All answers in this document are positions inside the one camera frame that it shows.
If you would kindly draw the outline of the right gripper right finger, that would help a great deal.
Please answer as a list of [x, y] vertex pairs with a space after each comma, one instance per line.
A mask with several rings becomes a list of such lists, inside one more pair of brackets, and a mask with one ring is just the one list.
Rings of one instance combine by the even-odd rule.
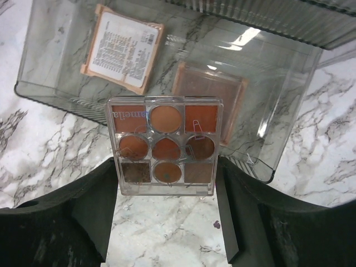
[[232, 266], [354, 266], [355, 201], [311, 204], [217, 162], [216, 194]]

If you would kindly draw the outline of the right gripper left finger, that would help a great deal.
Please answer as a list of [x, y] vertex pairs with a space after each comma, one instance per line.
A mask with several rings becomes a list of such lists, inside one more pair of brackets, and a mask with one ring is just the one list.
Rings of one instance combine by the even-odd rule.
[[1, 266], [100, 266], [106, 261], [118, 178], [113, 158], [16, 208], [1, 209]]

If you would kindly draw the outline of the orange eyeshadow palette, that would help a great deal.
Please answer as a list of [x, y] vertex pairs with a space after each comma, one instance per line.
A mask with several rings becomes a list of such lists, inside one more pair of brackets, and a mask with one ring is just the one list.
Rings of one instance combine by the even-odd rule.
[[105, 105], [123, 195], [211, 196], [223, 102], [211, 96], [117, 96]]

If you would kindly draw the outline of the rose gold clear compact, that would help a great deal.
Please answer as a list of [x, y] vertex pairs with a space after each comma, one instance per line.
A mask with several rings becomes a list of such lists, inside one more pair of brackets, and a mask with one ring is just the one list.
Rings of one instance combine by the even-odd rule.
[[248, 80], [194, 63], [181, 61], [172, 88], [177, 96], [212, 96], [222, 99], [220, 144], [227, 146], [232, 138]]

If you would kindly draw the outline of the clear acrylic makeup organizer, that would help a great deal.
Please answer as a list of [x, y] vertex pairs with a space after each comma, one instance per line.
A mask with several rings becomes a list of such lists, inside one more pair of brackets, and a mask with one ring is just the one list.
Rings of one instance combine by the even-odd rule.
[[100, 5], [160, 34], [146, 94], [221, 97], [222, 154], [265, 183], [314, 72], [355, 57], [354, 1], [33, 1], [18, 96], [106, 123], [105, 101], [131, 91], [84, 73]]

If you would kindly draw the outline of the labelled compact box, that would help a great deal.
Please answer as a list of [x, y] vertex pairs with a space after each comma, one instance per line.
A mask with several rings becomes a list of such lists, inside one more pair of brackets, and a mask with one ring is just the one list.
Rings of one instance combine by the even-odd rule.
[[144, 95], [163, 38], [163, 24], [144, 22], [98, 4], [97, 22], [80, 72]]

